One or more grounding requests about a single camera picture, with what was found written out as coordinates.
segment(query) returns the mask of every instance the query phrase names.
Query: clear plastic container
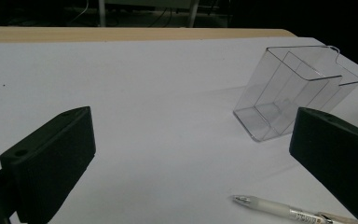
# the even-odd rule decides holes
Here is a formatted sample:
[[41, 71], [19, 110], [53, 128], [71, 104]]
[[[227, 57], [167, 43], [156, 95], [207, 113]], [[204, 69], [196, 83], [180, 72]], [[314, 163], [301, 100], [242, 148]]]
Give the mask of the clear plastic container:
[[329, 112], [358, 85], [338, 56], [329, 46], [267, 48], [234, 115], [261, 142], [291, 133], [300, 106]]

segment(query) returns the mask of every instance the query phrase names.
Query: white pen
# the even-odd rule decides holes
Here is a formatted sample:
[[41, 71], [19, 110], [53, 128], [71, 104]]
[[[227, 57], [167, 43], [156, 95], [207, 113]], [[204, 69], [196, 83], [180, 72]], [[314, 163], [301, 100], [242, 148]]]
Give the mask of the white pen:
[[236, 203], [245, 205], [254, 210], [273, 214], [278, 217], [286, 217], [302, 223], [310, 224], [358, 224], [358, 220], [339, 217], [328, 213], [312, 213], [283, 203], [257, 198], [255, 196], [234, 195]]

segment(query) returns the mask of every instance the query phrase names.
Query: table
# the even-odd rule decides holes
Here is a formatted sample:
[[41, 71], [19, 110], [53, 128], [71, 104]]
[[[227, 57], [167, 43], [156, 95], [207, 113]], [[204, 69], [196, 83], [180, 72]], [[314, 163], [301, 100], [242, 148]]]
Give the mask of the table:
[[[282, 30], [0, 28], [0, 154], [90, 105], [96, 157], [51, 223], [287, 223], [232, 194], [350, 217], [289, 155], [290, 135], [258, 144], [232, 115], [265, 46], [315, 44]], [[332, 112], [358, 126], [358, 88]]]

